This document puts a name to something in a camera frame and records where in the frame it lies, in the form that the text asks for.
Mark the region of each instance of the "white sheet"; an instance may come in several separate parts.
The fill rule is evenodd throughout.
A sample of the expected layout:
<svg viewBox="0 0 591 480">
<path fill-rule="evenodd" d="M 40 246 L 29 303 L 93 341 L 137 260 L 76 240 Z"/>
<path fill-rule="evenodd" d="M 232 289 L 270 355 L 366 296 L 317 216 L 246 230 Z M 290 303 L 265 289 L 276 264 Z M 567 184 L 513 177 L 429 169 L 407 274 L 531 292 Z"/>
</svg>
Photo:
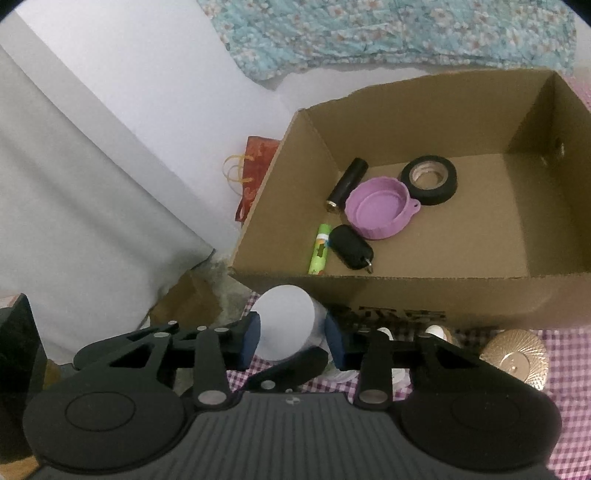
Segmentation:
<svg viewBox="0 0 591 480">
<path fill-rule="evenodd" d="M 49 357 L 134 329 L 210 251 L 0 49 L 0 296 L 27 294 Z"/>
</svg>

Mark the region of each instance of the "white bottle cap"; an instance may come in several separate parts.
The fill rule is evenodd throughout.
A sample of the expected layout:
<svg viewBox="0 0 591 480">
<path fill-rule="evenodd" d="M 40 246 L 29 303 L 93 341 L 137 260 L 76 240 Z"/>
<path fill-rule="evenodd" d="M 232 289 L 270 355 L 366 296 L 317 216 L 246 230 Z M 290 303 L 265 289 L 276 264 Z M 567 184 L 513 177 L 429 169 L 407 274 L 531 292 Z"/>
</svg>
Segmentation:
<svg viewBox="0 0 591 480">
<path fill-rule="evenodd" d="M 427 328 L 427 330 L 425 330 L 425 333 L 430 333 L 431 335 L 439 337 L 441 340 L 445 340 L 446 342 L 448 341 L 445 331 L 439 325 L 431 325 L 429 328 Z"/>
</svg>

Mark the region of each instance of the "gold lid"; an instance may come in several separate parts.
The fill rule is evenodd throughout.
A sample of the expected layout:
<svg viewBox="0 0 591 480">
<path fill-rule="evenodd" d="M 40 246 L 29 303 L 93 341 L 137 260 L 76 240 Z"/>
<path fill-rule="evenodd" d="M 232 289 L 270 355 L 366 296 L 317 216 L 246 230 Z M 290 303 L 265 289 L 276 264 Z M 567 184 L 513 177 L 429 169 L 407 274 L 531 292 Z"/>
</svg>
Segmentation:
<svg viewBox="0 0 591 480">
<path fill-rule="evenodd" d="M 329 213 L 339 213 L 338 205 L 330 200 L 326 201 L 326 210 L 328 210 Z"/>
<path fill-rule="evenodd" d="M 483 350 L 481 360 L 543 390 L 548 380 L 548 352 L 544 342 L 527 330 L 506 330 Z"/>
</svg>

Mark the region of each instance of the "purple plastic cap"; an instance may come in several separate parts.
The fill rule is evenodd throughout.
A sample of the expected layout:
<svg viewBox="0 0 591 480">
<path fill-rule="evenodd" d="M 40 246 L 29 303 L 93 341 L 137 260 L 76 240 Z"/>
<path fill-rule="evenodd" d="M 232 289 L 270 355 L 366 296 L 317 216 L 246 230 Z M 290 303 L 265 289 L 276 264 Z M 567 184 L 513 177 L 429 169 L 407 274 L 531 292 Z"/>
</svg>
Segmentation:
<svg viewBox="0 0 591 480">
<path fill-rule="evenodd" d="M 410 198 L 404 183 L 392 177 L 377 177 L 351 192 L 345 214 L 362 237 L 380 240 L 406 227 L 420 209 L 421 203 Z"/>
</svg>

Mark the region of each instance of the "checkered fabric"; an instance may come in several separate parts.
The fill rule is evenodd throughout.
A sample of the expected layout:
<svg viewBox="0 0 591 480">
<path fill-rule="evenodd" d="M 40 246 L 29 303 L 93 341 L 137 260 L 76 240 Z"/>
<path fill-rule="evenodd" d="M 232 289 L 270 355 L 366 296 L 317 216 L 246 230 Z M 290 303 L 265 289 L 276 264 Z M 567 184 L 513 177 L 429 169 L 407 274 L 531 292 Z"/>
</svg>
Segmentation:
<svg viewBox="0 0 591 480">
<path fill-rule="evenodd" d="M 255 293 L 251 295 L 244 314 L 258 297 Z M 415 334 L 414 329 L 406 326 L 393 327 L 391 331 L 396 340 L 410 341 Z M 490 330 L 455 330 L 453 333 L 464 348 L 471 350 L 484 348 L 494 336 Z M 535 330 L 534 333 L 548 349 L 550 374 L 545 391 L 560 409 L 563 422 L 562 435 L 548 467 L 563 480 L 591 480 L 591 327 Z M 246 372 L 228 372 L 231 389 L 241 388 L 248 377 L 270 366 L 269 362 L 255 357 Z M 356 386 L 356 378 L 344 384 L 315 379 L 303 385 L 302 390 L 339 391 L 352 401 Z M 394 399 L 403 400 L 410 392 L 411 387 L 396 390 Z"/>
</svg>

